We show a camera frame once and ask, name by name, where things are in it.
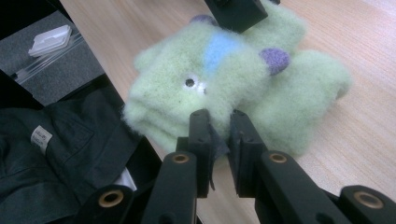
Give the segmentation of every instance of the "purple patch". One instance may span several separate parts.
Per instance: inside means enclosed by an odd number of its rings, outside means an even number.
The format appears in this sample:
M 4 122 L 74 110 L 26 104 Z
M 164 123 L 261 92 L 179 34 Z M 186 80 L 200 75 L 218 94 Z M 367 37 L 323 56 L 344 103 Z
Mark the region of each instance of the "purple patch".
M 290 63 L 289 54 L 281 49 L 263 49 L 259 55 L 268 64 L 271 76 L 283 71 Z
M 190 23 L 192 22 L 204 22 L 204 23 L 208 23 L 214 26 L 218 26 L 218 23 L 216 22 L 216 20 L 208 15 L 198 15 L 198 16 L 194 16 L 191 20 Z

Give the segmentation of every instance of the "wooden table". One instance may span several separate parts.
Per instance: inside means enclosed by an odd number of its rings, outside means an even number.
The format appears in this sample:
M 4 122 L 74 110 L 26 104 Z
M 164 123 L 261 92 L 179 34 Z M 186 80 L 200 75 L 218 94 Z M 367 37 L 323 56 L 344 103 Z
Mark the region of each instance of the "wooden table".
M 61 0 L 123 99 L 137 73 L 134 56 L 197 14 L 204 0 Z M 396 1 L 283 0 L 309 24 L 302 49 L 342 60 L 354 85 L 318 128 L 298 162 L 323 189 L 377 189 L 396 201 Z M 238 199 L 226 161 L 217 190 L 199 200 L 204 223 L 257 223 L 253 200 Z

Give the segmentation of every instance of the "clothing tag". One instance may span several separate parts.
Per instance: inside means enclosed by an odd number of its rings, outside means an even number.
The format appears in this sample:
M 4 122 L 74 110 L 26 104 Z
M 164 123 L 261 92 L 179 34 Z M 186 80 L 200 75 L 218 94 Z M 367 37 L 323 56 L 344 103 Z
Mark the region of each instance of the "clothing tag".
M 47 132 L 47 130 L 38 125 L 38 127 L 36 127 L 33 131 L 32 136 L 30 137 L 30 142 L 34 145 L 38 145 L 40 147 L 41 153 L 46 155 L 47 146 L 51 137 L 52 134 L 50 134 L 49 132 Z

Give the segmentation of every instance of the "stuffed toy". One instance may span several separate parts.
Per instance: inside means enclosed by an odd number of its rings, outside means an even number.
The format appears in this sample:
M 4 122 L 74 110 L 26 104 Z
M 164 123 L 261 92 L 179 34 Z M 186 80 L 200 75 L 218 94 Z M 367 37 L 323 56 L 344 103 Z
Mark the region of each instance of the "stuffed toy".
M 226 140 L 230 115 L 247 113 L 269 149 L 303 154 L 328 107 L 351 83 L 335 59 L 297 50 L 304 22 L 262 0 L 268 18 L 242 34 L 210 16 L 190 24 L 134 60 L 139 72 L 123 108 L 125 122 L 168 152 L 189 135 L 190 114 L 206 108 Z

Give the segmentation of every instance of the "dark fabric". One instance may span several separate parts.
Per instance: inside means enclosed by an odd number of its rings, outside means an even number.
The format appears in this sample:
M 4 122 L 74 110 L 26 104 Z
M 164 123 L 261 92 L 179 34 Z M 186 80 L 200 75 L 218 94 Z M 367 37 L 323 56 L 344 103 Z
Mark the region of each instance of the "dark fabric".
M 42 110 L 0 110 L 0 223 L 48 223 L 74 215 L 113 183 L 140 136 L 120 120 L 111 88 Z M 37 126 L 52 134 L 46 156 L 31 143 Z

